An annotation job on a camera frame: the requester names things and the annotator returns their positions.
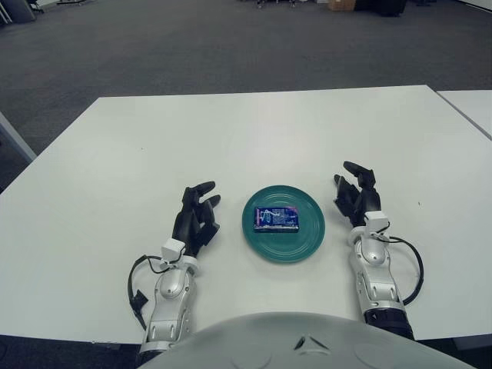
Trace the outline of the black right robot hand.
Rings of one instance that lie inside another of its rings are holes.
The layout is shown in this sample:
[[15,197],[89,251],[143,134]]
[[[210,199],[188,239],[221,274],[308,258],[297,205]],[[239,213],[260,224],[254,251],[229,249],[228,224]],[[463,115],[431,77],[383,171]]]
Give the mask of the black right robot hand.
[[337,187],[334,203],[354,228],[365,226],[365,213],[381,210],[380,195],[375,189],[374,171],[351,161],[345,161],[343,166],[357,179],[358,186],[350,184],[344,176],[334,175]]

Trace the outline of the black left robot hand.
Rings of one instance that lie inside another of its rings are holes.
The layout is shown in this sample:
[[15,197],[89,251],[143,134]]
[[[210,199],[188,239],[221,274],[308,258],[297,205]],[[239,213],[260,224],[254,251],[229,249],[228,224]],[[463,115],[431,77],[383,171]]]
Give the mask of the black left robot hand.
[[184,255],[196,258],[220,228],[215,221],[214,208],[220,203],[221,196],[217,194],[201,201],[201,197],[214,188],[215,182],[207,181],[184,190],[182,208],[172,232],[173,239],[184,243]]

